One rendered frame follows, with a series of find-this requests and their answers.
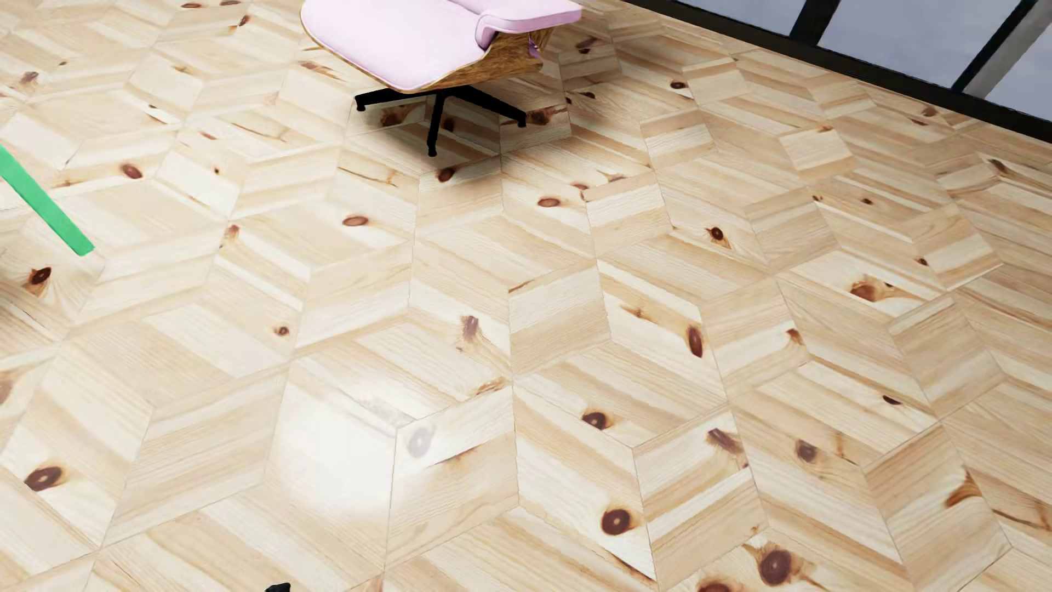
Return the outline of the pink lounge chair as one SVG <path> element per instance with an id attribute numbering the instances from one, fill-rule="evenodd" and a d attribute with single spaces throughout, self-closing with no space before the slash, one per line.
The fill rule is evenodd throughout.
<path id="1" fill-rule="evenodd" d="M 477 85 L 539 72 L 553 30 L 582 13 L 574 0 L 304 0 L 300 20 L 319 47 L 382 84 L 356 96 L 359 113 L 434 97 L 426 141 L 434 157 L 449 97 L 525 128 L 527 113 Z"/>

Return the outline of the green leg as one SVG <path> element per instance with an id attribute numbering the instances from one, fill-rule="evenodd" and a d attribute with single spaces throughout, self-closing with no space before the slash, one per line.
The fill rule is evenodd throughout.
<path id="1" fill-rule="evenodd" d="M 88 256 L 95 245 L 70 217 L 46 193 L 17 159 L 0 144 L 0 178 L 18 193 L 77 256 Z"/>

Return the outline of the black window frame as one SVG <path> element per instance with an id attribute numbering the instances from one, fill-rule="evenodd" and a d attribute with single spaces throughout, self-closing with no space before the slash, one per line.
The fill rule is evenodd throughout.
<path id="1" fill-rule="evenodd" d="M 960 90 L 940 87 L 938 84 L 899 72 L 892 72 L 838 52 L 822 48 L 815 44 L 797 41 L 778 33 L 763 30 L 751 24 L 719 16 L 711 11 L 692 7 L 692 5 L 677 0 L 624 1 L 634 7 L 658 13 L 677 22 L 720 33 L 732 39 L 756 45 L 756 47 L 770 49 L 822 67 L 825 70 L 859 79 L 875 87 L 886 88 L 953 113 L 960 113 L 1034 140 L 1052 143 L 1052 121 L 1047 119 L 1015 111 L 986 99 L 967 95 Z"/>

